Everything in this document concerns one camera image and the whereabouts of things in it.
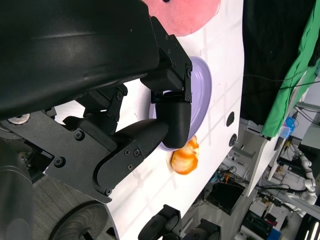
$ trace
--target black cylinder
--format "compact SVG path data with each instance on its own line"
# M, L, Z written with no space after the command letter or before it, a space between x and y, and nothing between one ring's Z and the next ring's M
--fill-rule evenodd
M31 240L33 185L23 160L0 140L0 240Z

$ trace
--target purple plate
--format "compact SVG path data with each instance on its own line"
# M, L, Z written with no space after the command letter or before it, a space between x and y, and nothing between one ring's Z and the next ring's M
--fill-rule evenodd
M191 124L188 136L188 141L196 134L200 128L205 116L207 114L211 92L212 92L212 78L210 69L207 63L202 58L197 56L190 57L192 62L191 74ZM155 105L150 105L149 118L156 118ZM176 149L166 147L162 142L159 147L167 152L175 151Z

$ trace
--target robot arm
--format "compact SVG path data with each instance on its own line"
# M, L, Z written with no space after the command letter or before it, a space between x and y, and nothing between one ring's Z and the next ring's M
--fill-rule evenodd
M191 60L140 0L17 1L0 3L0 131L36 149L46 175L108 203L160 142L187 142ZM157 119L116 132L123 83L138 78ZM60 125L54 106L70 100L84 116Z
M201 219L200 224L189 231L184 238L180 237L182 230L180 211L164 205L163 209L153 216L139 233L138 240L220 240L220 227Z
M304 186L306 188L306 191L303 191L300 193L294 193L294 194L288 193L288 196L290 198L302 199L306 201L309 205L314 205L317 201L317 195L316 195L316 180L312 173L312 169L310 168L312 163L306 158L303 152L298 149L298 146L293 145L293 148L295 150L295 155L297 155L300 158L301 165L305 171L306 178L304 180Z

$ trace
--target orange toy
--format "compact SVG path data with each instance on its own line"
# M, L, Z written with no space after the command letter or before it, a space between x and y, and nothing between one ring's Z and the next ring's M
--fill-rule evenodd
M172 168L178 174L187 175L197 168L198 157L199 144L197 143L197 137L193 136L183 148L173 153Z

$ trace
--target white tabletop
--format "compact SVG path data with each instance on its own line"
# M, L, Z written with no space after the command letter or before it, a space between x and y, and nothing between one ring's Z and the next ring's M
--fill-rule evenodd
M212 75L212 96L207 115L196 133L199 143L197 168L188 175L175 173L171 153L157 148L120 182L107 204L120 240L138 239L143 226L164 204L183 216L230 151L229 141L238 134L244 48L243 0L222 0L218 14L194 34L178 40L191 56L204 59ZM149 115L150 91L134 80L125 83L128 96L120 111L118 129ZM235 120L226 126L231 112Z
M252 158L252 163L254 164L252 175L250 178L249 185L246 187L243 194L249 196L251 192L255 189L260 178L263 176L267 166L271 160L277 161L277 158L281 152L281 149L285 143L285 140L279 145L277 150L275 150L279 136L272 137L270 140L267 140L259 135L254 136L254 141L257 145L257 152Z

